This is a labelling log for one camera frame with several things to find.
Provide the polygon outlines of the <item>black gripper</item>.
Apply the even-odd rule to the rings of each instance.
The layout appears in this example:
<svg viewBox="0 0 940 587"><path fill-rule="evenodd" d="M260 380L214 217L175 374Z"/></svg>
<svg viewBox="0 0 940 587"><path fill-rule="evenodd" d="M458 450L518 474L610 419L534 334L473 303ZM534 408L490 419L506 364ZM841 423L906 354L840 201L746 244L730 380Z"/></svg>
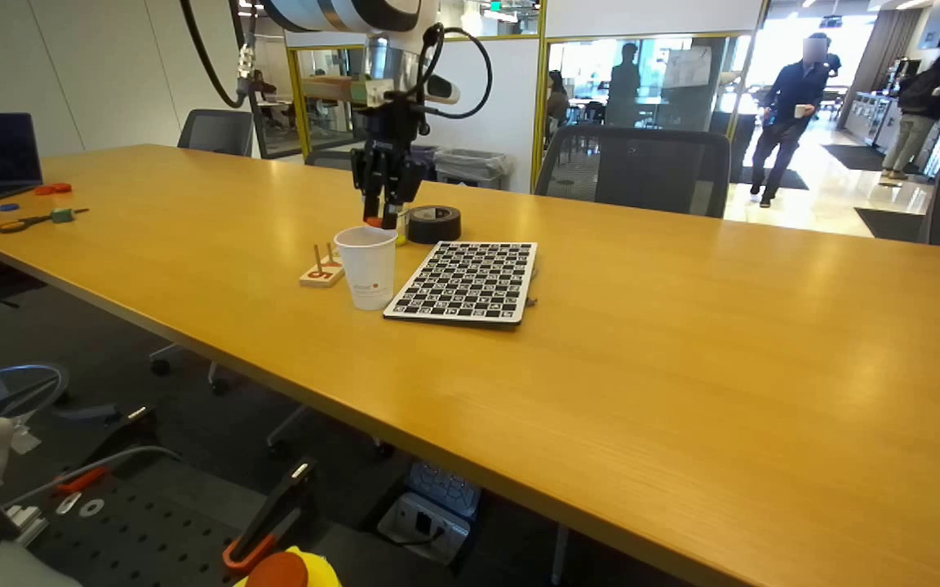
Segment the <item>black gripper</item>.
<svg viewBox="0 0 940 587"><path fill-rule="evenodd" d="M430 159L416 149L429 134L425 103L410 93L388 93L380 108L367 108L367 144L353 155L353 185L363 194L363 223L395 228L403 201L435 173Z"/></svg>

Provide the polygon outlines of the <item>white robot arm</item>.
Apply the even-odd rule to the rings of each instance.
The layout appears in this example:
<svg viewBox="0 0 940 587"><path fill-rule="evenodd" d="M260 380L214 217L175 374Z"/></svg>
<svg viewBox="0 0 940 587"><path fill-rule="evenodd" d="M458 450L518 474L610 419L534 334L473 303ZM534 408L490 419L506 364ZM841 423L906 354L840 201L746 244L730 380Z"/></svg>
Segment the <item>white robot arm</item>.
<svg viewBox="0 0 940 587"><path fill-rule="evenodd" d="M370 63L357 85L367 144L353 155L353 185L363 218L395 228L416 199L425 167L410 144L429 132L420 80L408 80L405 44L420 23L420 0L264 0L267 17L291 32L367 32Z"/></svg>

